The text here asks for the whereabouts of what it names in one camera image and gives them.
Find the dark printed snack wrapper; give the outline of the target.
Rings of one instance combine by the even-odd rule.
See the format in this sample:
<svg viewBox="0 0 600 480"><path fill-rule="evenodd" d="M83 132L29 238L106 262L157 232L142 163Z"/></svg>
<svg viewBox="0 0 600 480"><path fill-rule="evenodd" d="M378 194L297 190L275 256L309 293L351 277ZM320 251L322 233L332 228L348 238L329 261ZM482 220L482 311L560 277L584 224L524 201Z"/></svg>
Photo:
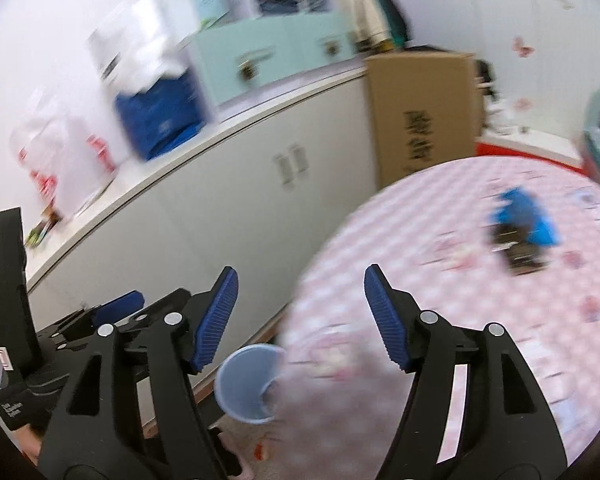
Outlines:
<svg viewBox="0 0 600 480"><path fill-rule="evenodd" d="M539 272L547 267L543 249L527 240L528 231L509 223L490 227L491 252L498 255L513 275Z"/></svg>

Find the blue snack bag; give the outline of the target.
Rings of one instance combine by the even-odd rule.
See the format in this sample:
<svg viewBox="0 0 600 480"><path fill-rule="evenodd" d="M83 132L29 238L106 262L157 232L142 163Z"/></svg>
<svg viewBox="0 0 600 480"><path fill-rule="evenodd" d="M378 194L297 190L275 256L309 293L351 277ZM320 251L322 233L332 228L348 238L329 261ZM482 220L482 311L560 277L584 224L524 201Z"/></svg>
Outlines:
<svg viewBox="0 0 600 480"><path fill-rule="evenodd" d="M524 240L539 247L554 247L562 242L555 222L538 199L524 188L510 188L498 198L503 205L493 214L502 226L513 226L524 234Z"/></svg>

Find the light blue trash bin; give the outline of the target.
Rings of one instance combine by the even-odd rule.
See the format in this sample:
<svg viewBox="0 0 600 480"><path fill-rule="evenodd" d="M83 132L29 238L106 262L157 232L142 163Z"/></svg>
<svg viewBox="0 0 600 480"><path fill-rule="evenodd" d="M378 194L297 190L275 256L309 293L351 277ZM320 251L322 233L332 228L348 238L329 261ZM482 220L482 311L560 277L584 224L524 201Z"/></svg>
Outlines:
<svg viewBox="0 0 600 480"><path fill-rule="evenodd" d="M284 355L276 344L250 344L232 353L214 381L215 400L223 412L248 425L272 422Z"/></svg>

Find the pink slipper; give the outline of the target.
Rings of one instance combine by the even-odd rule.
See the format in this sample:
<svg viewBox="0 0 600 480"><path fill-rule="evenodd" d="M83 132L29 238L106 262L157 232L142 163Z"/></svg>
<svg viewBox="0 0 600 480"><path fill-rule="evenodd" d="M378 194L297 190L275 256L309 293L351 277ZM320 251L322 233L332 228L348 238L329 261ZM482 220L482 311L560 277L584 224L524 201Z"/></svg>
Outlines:
<svg viewBox="0 0 600 480"><path fill-rule="evenodd" d="M254 472L248 460L239 451L233 436L220 427L209 429L210 438L226 472L227 478L235 480L253 480Z"/></svg>

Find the small items on cabinet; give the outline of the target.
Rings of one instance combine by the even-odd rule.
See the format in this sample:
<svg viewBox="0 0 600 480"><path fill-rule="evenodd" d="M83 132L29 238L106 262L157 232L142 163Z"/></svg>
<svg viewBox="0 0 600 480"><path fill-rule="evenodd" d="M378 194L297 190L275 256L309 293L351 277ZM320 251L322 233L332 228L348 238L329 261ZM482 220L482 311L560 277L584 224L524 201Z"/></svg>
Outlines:
<svg viewBox="0 0 600 480"><path fill-rule="evenodd" d="M42 214L42 219L29 232L24 241L25 248L37 248L45 240L48 233L61 222L62 217L53 209L45 209Z"/></svg>

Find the pink checkered bed sheet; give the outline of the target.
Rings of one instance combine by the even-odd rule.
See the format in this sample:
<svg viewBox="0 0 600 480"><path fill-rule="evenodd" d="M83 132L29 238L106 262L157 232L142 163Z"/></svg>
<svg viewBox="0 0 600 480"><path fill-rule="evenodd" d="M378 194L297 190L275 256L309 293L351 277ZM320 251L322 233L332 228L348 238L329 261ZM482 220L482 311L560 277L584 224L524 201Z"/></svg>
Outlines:
<svg viewBox="0 0 600 480"><path fill-rule="evenodd" d="M559 235L542 270L513 274L490 229L501 196L533 194ZM388 186L351 214L304 272L280 343L276 458L288 479L371 479L411 377L388 357L363 287L391 285L451 324L498 322L550 404L570 460L600 430L600 185L549 162L466 158Z"/></svg>

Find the white plastic bag red print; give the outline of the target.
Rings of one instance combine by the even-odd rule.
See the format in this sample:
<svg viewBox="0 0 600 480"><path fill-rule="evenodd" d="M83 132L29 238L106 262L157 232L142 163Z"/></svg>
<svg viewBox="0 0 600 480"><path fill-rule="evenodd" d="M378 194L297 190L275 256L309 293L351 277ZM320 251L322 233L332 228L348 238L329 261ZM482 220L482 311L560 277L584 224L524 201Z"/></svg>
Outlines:
<svg viewBox="0 0 600 480"><path fill-rule="evenodd" d="M43 203L63 219L91 206L117 174L107 142L52 103L17 126L9 145Z"/></svg>

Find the long white cabinet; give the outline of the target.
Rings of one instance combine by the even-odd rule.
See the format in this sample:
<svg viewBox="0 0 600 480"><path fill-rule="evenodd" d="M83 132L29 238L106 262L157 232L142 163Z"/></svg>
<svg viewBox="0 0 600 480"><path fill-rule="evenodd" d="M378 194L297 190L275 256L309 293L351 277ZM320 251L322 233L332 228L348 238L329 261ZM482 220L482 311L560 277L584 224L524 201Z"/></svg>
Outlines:
<svg viewBox="0 0 600 480"><path fill-rule="evenodd" d="M151 162L128 162L109 190L30 253L33 321L44 328L131 290L148 304L205 292L226 266L238 301L216 352L264 336L298 279L375 193L365 70L281 96Z"/></svg>

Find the brown cardboard box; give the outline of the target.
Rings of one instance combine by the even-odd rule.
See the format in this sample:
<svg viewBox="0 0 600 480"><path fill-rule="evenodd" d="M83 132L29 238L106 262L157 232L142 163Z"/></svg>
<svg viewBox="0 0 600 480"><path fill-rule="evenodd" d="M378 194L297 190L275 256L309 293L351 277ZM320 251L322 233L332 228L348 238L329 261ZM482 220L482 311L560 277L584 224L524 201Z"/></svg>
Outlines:
<svg viewBox="0 0 600 480"><path fill-rule="evenodd" d="M381 188L476 154L481 128L475 58L405 51L365 61Z"/></svg>

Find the white bag on blue box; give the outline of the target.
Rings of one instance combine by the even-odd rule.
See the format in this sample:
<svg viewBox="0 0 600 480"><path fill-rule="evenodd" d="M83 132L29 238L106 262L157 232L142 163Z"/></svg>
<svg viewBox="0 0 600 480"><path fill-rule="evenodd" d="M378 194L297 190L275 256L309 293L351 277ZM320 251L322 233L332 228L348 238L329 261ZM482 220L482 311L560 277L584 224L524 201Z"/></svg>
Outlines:
<svg viewBox="0 0 600 480"><path fill-rule="evenodd" d="M178 79L189 69L160 0L118 6L87 38L87 47L113 96L145 93L159 80Z"/></svg>

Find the mint green drawer chest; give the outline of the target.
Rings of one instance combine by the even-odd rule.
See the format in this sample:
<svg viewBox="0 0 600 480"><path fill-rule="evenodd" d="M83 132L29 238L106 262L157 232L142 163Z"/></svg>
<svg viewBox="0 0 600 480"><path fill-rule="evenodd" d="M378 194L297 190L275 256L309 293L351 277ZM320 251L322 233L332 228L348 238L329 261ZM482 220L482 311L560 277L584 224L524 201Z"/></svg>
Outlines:
<svg viewBox="0 0 600 480"><path fill-rule="evenodd" d="M215 105L356 55L350 27L336 12L269 16L212 27L197 32L188 47Z"/></svg>

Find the hanging beige and green clothes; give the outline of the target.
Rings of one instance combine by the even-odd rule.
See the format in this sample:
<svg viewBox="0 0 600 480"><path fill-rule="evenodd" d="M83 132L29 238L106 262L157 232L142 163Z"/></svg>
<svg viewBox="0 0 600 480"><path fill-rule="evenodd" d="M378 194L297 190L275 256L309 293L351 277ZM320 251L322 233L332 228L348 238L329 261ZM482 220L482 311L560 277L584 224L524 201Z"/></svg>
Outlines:
<svg viewBox="0 0 600 480"><path fill-rule="evenodd" d="M411 40L406 18L393 0L335 0L335 6L347 20L358 52L403 51Z"/></svg>

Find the pink butterfly wall sticker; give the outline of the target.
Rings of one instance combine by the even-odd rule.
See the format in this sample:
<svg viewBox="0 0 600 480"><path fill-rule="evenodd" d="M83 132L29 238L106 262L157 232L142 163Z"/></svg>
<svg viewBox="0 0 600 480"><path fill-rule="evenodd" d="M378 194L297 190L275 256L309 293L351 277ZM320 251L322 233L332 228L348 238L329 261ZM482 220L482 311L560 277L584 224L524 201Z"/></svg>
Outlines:
<svg viewBox="0 0 600 480"><path fill-rule="evenodd" d="M512 50L520 58L530 58L530 56L535 52L535 48L526 44L524 42L524 38L522 38L521 36L517 36L514 38Z"/></svg>

